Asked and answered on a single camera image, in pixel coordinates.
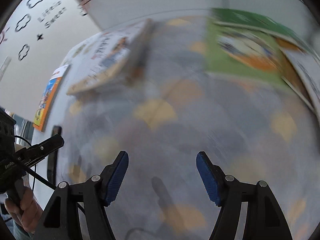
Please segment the person's left hand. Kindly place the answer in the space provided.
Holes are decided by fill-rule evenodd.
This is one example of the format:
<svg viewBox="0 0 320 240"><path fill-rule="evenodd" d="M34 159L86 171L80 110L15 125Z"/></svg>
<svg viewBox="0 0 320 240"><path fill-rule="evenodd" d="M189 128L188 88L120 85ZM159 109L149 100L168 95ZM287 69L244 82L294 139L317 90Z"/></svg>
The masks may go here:
<svg viewBox="0 0 320 240"><path fill-rule="evenodd" d="M24 194L20 205L15 205L7 198L4 202L5 208L13 220L27 233L34 233L43 213L43 209L34 198L33 191L24 187Z"/></svg>

